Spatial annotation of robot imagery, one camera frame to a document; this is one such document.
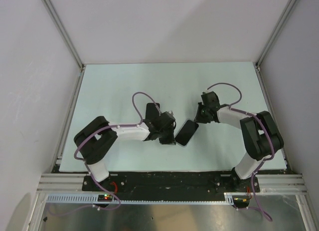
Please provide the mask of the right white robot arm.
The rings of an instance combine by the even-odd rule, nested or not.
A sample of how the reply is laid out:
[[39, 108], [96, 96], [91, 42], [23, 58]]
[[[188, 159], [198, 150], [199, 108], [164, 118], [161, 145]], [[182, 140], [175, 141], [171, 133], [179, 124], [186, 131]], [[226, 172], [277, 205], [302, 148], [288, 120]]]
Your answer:
[[283, 148], [283, 137], [270, 112], [250, 113], [228, 105], [206, 106], [198, 103], [195, 122], [228, 124], [241, 130], [245, 155], [231, 171], [233, 190], [243, 191], [266, 161], [272, 160]]

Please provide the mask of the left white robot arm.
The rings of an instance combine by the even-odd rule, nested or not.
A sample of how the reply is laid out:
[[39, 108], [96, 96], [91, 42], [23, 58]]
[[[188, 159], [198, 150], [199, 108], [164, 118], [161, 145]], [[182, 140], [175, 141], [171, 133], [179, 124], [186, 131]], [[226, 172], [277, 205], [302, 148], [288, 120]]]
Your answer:
[[115, 142], [159, 139], [161, 144], [173, 144], [175, 125], [175, 118], [169, 112], [151, 120], [143, 119], [140, 124], [115, 125], [98, 116], [74, 137], [77, 146], [74, 158], [85, 163], [93, 177], [93, 185], [104, 191], [110, 186], [111, 179], [103, 159]]

